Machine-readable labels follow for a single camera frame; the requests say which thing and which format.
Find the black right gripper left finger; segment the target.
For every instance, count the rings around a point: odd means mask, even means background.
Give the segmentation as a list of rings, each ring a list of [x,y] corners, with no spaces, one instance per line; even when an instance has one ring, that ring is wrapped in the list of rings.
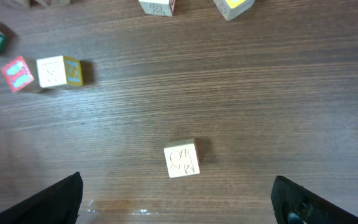
[[[0,224],[75,224],[83,198],[79,172],[0,213]]]

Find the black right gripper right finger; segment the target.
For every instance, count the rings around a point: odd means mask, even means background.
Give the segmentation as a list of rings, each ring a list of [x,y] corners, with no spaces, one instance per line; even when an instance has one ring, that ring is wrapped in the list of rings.
[[[357,216],[281,175],[273,183],[271,201],[278,224],[358,223]]]

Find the lone block with zero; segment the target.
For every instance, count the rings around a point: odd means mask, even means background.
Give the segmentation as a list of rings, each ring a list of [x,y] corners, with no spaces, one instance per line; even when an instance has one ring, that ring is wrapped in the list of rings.
[[[164,147],[169,178],[200,174],[200,160],[196,139],[170,142]]]

